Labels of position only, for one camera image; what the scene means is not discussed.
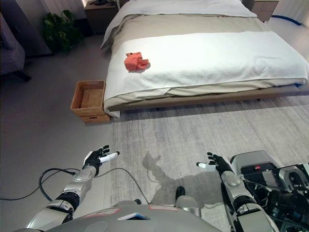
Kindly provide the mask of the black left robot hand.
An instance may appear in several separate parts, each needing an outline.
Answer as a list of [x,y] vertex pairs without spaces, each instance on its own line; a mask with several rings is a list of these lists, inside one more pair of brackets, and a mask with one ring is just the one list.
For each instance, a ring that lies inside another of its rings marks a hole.
[[117,158],[120,155],[119,151],[110,152],[110,146],[105,145],[100,147],[95,151],[90,151],[84,159],[82,169],[85,169],[88,166],[95,168],[95,175],[96,177],[99,174],[99,168],[103,163],[111,161],[112,159]]

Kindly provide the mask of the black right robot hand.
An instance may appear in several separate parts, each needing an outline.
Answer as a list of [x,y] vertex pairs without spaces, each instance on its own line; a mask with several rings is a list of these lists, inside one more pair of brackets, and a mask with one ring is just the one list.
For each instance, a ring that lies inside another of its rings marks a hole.
[[220,175],[225,171],[233,172],[231,164],[226,157],[211,152],[207,152],[207,156],[208,162],[197,162],[197,167],[205,169],[208,172],[217,171]]

